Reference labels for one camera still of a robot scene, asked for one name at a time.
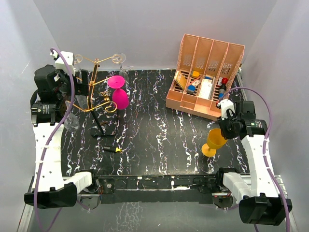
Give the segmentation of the orange plastic wine glass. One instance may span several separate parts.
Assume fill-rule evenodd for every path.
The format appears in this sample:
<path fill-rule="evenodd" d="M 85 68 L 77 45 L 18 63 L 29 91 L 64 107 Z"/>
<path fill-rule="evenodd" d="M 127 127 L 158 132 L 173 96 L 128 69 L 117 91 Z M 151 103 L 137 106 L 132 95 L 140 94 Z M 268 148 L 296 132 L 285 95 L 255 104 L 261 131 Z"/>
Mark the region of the orange plastic wine glass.
<path fill-rule="evenodd" d="M 206 157 L 215 156 L 218 149 L 226 144 L 227 140 L 222 136 L 220 128 L 210 130 L 206 143 L 202 146 L 201 151 Z"/>

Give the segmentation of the pink plastic wine glass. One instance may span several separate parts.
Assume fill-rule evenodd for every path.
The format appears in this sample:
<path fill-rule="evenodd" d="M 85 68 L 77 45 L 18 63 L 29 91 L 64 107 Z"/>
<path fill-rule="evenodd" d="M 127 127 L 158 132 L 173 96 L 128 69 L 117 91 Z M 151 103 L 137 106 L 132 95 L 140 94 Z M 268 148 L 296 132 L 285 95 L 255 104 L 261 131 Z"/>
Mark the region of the pink plastic wine glass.
<path fill-rule="evenodd" d="M 114 90 L 112 101 L 116 103 L 119 110 L 124 110 L 129 105 L 127 93 L 122 89 L 124 84 L 124 78 L 119 75 L 114 75 L 108 80 L 108 86 Z"/>

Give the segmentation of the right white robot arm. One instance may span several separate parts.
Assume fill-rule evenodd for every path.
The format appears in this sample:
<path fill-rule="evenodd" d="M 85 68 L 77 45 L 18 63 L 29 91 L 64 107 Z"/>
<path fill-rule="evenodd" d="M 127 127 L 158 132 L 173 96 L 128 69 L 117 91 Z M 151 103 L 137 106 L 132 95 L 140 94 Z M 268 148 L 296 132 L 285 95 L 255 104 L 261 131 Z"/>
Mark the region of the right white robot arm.
<path fill-rule="evenodd" d="M 292 210 L 292 201 L 281 194 L 275 183 L 270 154 L 265 138 L 267 124 L 256 119 L 253 101 L 221 100 L 217 119 L 221 134 L 226 139 L 240 138 L 250 169 L 248 185 L 235 169 L 220 168 L 215 186 L 219 191 L 230 191 L 239 206 L 243 223 L 278 226 Z"/>

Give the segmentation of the clear wine glass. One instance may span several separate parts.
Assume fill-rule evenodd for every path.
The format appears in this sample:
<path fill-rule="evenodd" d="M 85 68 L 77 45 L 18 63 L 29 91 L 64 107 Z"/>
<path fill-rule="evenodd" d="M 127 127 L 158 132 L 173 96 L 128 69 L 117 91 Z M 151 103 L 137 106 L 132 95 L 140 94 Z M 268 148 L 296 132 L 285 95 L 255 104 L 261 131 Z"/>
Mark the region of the clear wine glass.
<path fill-rule="evenodd" d="M 112 56 L 112 62 L 115 64 L 118 64 L 120 67 L 119 75 L 124 78 L 125 82 L 127 82 L 128 74 L 126 73 L 126 71 L 123 69 L 123 66 L 122 66 L 125 60 L 126 60 L 126 55 L 124 53 L 117 53 Z"/>
<path fill-rule="evenodd" d="M 79 104 L 79 107 L 82 108 L 83 110 L 88 108 L 88 103 L 87 103 L 87 97 L 83 95 L 77 95 L 76 100 Z"/>
<path fill-rule="evenodd" d="M 74 59 L 73 59 L 74 65 L 82 62 L 82 60 L 83 60 L 83 56 L 82 55 L 80 55 L 80 54 L 74 55 Z"/>
<path fill-rule="evenodd" d="M 77 116 L 70 113 L 64 121 L 64 128 L 69 132 L 76 132 L 79 127 L 80 123 Z"/>

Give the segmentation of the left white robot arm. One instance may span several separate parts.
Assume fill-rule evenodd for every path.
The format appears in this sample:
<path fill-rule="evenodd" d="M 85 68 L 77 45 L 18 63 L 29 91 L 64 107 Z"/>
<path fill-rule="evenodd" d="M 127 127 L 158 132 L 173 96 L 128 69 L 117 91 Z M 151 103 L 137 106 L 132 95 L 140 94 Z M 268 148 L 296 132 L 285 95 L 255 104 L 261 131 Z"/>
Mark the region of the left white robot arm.
<path fill-rule="evenodd" d="M 31 189 L 24 202 L 39 209 L 72 207 L 78 193 L 86 189 L 94 193 L 100 181 L 90 171 L 81 171 L 63 179 L 61 170 L 61 138 L 67 110 L 65 96 L 70 94 L 70 77 L 53 65 L 34 73 L 37 90 L 30 100 L 31 123 L 35 134 L 36 164 Z"/>

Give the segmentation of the gold wire wine glass rack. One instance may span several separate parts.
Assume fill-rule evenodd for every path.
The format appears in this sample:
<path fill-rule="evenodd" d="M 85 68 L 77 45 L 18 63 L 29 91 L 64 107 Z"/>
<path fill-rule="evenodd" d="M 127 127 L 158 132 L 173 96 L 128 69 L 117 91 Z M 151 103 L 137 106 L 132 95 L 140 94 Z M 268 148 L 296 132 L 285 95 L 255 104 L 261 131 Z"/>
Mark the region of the gold wire wine glass rack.
<path fill-rule="evenodd" d="M 90 134 L 93 137 L 112 136 L 117 132 L 118 109 L 116 103 L 112 101 L 112 91 L 114 90 L 108 86 L 108 80 L 111 76 L 102 77 L 99 73 L 100 65 L 105 61 L 112 61 L 112 56 L 93 60 L 83 57 L 83 60 L 90 61 L 93 64 L 92 70 L 87 70 L 89 94 L 86 97 L 88 108 L 85 110 L 80 108 L 76 97 L 73 106 L 85 114 L 90 114 Z"/>

